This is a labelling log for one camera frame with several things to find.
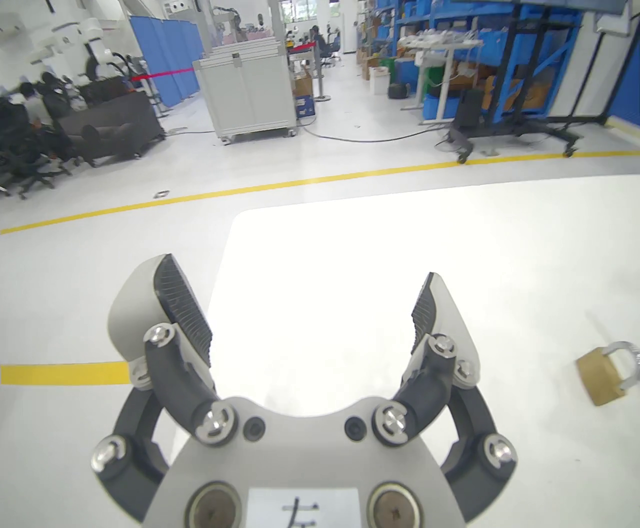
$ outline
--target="window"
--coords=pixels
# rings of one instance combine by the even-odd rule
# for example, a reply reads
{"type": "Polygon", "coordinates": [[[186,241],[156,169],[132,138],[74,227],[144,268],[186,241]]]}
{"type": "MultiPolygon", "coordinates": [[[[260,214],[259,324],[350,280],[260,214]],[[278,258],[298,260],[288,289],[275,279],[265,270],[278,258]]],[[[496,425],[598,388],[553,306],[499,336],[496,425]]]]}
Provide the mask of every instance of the window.
{"type": "Polygon", "coordinates": [[[317,18],[317,0],[280,0],[282,22],[302,22],[317,18]]]}
{"type": "Polygon", "coordinates": [[[340,0],[332,1],[329,4],[329,11],[332,17],[340,16],[340,0]]]}

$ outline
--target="black sofa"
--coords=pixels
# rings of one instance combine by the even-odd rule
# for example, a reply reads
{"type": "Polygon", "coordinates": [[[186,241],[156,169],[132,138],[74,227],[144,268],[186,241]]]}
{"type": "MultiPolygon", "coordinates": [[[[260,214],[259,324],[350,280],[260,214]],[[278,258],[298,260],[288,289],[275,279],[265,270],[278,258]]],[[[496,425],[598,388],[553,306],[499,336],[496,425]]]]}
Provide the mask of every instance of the black sofa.
{"type": "Polygon", "coordinates": [[[104,156],[140,156],[144,145],[165,137],[144,92],[131,92],[73,112],[59,123],[80,156],[91,165],[104,156]]]}

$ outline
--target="padlock shackle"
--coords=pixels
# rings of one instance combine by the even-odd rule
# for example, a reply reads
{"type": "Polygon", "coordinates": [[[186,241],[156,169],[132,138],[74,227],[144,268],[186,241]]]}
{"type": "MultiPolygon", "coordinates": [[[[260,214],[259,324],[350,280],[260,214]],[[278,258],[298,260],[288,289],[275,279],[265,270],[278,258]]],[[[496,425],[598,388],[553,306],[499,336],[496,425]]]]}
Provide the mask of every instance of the padlock shackle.
{"type": "Polygon", "coordinates": [[[627,350],[634,357],[635,372],[620,383],[620,390],[626,390],[640,381],[640,348],[629,341],[616,341],[603,349],[602,355],[609,356],[617,350],[627,350]]]}

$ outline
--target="white mat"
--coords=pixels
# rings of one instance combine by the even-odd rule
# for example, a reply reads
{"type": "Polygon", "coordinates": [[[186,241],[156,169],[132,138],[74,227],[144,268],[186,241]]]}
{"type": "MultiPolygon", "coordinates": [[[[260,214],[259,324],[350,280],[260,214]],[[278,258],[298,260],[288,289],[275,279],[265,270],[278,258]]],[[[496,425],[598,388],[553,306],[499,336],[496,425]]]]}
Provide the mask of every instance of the white mat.
{"type": "MultiPolygon", "coordinates": [[[[293,415],[391,397],[437,271],[520,457],[474,525],[637,526],[640,387],[595,408],[573,362],[606,339],[640,342],[638,196],[637,177],[600,177],[244,212],[208,313],[218,392],[293,415]]],[[[423,437],[443,460],[449,414],[423,437]]]]}

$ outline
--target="padlock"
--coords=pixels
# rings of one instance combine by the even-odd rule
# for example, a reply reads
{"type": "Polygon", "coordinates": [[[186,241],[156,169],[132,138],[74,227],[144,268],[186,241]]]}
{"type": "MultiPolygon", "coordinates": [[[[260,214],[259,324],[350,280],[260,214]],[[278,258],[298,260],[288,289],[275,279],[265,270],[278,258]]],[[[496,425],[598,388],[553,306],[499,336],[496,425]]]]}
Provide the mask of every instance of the padlock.
{"type": "Polygon", "coordinates": [[[616,341],[606,348],[598,347],[576,362],[584,387],[596,406],[621,398],[627,389],[640,380],[640,349],[628,341],[616,341]],[[634,356],[635,371],[623,380],[609,357],[617,350],[627,350],[634,356]]]}

